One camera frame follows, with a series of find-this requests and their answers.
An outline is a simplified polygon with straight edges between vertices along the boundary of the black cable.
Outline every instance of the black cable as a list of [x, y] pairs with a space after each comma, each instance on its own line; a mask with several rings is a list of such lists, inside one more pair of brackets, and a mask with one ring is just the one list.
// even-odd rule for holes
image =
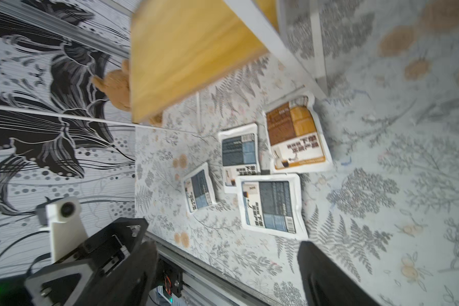
[[151, 300], [155, 305], [161, 306], [161, 305], [158, 304], [157, 302], [153, 301], [153, 297], [151, 297], [151, 294], [148, 293], [148, 296], [150, 297], [150, 300]]
[[34, 261], [29, 266], [29, 269], [27, 269], [27, 272], [25, 272], [25, 277], [31, 276], [32, 268], [34, 267], [35, 264], [37, 264], [41, 260], [47, 260], [48, 258], [51, 258], [51, 253], [46, 253], [46, 254], [42, 254], [42, 255], [37, 256], [37, 258], [34, 259]]
[[35, 232], [35, 233], [29, 234], [29, 235], [27, 235], [27, 236], [24, 236], [24, 237], [22, 237], [21, 239], [16, 240], [14, 243], [12, 243], [12, 244], [9, 245], [8, 247], [6, 247], [5, 250], [3, 250], [3, 251], [0, 253], [0, 257], [2, 257], [2, 255], [3, 255], [6, 251], [8, 251], [11, 247], [13, 247], [13, 246], [16, 245], [17, 243], [21, 242], [22, 240], [24, 240], [24, 239], [26, 239], [26, 238], [29, 238], [30, 236], [34, 236], [34, 235], [42, 234], [42, 233], [49, 233], [49, 231]]

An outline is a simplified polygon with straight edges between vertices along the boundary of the fern pattern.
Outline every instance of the fern pattern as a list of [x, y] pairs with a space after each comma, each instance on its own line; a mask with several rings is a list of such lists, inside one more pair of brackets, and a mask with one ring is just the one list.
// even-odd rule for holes
[[380, 231], [373, 232], [367, 225], [361, 228], [354, 219], [351, 219], [350, 223], [348, 229], [345, 220], [340, 216], [337, 225], [333, 214], [329, 212], [324, 224], [319, 226], [319, 209], [316, 206], [312, 216], [306, 220], [306, 229], [309, 238], [325, 254], [336, 258], [360, 282], [361, 277], [354, 260], [359, 261], [372, 275], [373, 269], [367, 256], [373, 255], [381, 259], [378, 250], [387, 251], [385, 245], [392, 235]]
[[241, 227], [239, 217], [235, 217], [231, 222], [228, 222], [226, 218], [223, 218], [221, 221], [219, 221], [218, 217], [214, 218], [213, 221], [210, 221], [208, 214], [202, 219], [197, 219], [196, 217], [194, 217], [194, 219], [203, 226], [203, 228], [211, 237], [214, 233], [216, 233], [220, 238], [223, 238], [223, 230], [234, 234], [234, 231], [239, 230]]
[[174, 232], [175, 227], [173, 226], [173, 223], [168, 221], [168, 218], [166, 216], [161, 216], [159, 215], [157, 217], [157, 220], [160, 222], [160, 226], [168, 231]]
[[153, 192], [148, 188], [141, 186], [135, 195], [136, 205], [141, 208], [141, 212], [147, 213], [151, 205]]
[[305, 300], [301, 299], [300, 291], [291, 282], [274, 283], [274, 295], [286, 306], [306, 306]]
[[389, 133], [391, 126], [407, 114], [413, 105], [416, 103], [414, 100], [410, 106], [406, 107], [401, 113], [396, 116], [389, 116], [382, 119], [370, 119], [368, 117], [362, 117], [361, 120], [364, 124], [370, 126], [366, 131], [354, 131], [351, 132], [348, 129], [343, 129], [343, 136], [346, 140], [332, 139], [335, 145], [344, 145], [346, 148], [346, 154], [349, 155], [355, 151], [357, 144], [369, 140], [369, 148], [373, 148], [381, 143], [381, 140]]
[[388, 194], [398, 192], [395, 181], [356, 168], [347, 176], [342, 188], [333, 190], [326, 199], [345, 213], [365, 218], [367, 212], [378, 213], [381, 206], [394, 207], [396, 203]]
[[221, 117], [223, 117], [225, 106], [233, 112], [238, 112], [233, 105], [234, 99], [250, 106], [250, 102], [245, 97], [245, 92], [255, 97], [255, 91], [251, 86], [255, 84], [260, 88], [258, 76], [264, 76], [263, 71], [267, 69], [268, 63], [269, 58], [259, 58], [242, 69], [233, 71], [215, 86], [215, 93], [211, 94], [211, 99], [214, 103], [214, 109], [219, 110]]
[[255, 274], [260, 275], [263, 269], [275, 276], [277, 273], [282, 272], [282, 267], [277, 263], [271, 261], [267, 257], [257, 256], [255, 252], [243, 250], [240, 254], [233, 252], [236, 262], [243, 268], [250, 268]]
[[378, 163], [387, 170], [421, 171], [405, 191], [407, 203], [424, 213], [459, 208], [459, 145], [449, 139], [430, 141], [398, 135]]
[[146, 178], [144, 179], [144, 182], [146, 183], [146, 186], [150, 187], [151, 184], [153, 184], [154, 179], [155, 179], [155, 175], [153, 174], [153, 172], [148, 171], [148, 173], [146, 175]]
[[208, 263], [210, 266], [220, 270], [223, 274], [233, 277], [236, 280], [240, 280], [240, 277], [243, 275], [239, 267], [230, 267], [229, 266], [229, 251], [230, 243], [228, 241], [221, 242], [214, 245], [209, 252], [206, 251], [208, 256]]
[[216, 205], [210, 205], [208, 207], [210, 211], [230, 211], [232, 206], [228, 204], [226, 200], [220, 200]]
[[291, 272], [294, 273], [293, 262], [296, 259], [300, 242], [293, 239], [286, 239], [279, 236], [274, 236], [275, 243], [277, 244], [277, 257], [281, 257], [282, 250], [286, 252], [287, 262]]

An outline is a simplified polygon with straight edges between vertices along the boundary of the yellow wooden board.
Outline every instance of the yellow wooden board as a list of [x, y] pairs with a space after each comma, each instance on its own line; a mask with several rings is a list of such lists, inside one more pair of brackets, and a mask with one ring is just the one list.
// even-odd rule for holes
[[[256, 0], [275, 29], [275, 0]], [[223, 0], [146, 0], [131, 24], [131, 111], [135, 123], [265, 54]]]

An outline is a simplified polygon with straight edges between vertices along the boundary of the white wooden frame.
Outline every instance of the white wooden frame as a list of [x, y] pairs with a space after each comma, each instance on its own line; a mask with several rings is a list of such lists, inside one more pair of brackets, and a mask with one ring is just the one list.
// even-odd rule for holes
[[310, 18], [315, 50], [316, 75], [313, 76], [300, 60], [288, 49], [286, 14], [283, 0], [276, 0], [277, 20], [281, 34], [262, 13], [258, 4], [253, 0], [223, 0], [231, 10], [245, 23], [245, 25], [257, 36], [264, 46], [293, 73], [297, 81], [302, 82], [315, 97], [325, 99], [327, 97], [326, 71], [324, 68], [323, 43], [321, 37], [320, 14], [317, 0], [310, 0]]

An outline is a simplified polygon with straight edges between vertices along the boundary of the black and white wallpaper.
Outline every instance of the black and white wallpaper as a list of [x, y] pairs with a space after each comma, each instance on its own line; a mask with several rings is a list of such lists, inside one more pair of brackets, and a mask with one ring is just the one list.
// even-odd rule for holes
[[100, 0], [21, 0], [43, 12], [129, 48], [131, 18]]
[[[0, 13], [0, 106], [51, 113], [0, 110], [0, 252], [38, 230], [35, 207], [49, 200], [78, 197], [89, 235], [134, 215], [134, 128], [57, 116], [129, 121], [90, 82], [120, 60]], [[47, 234], [18, 243], [0, 278], [47, 252]]]

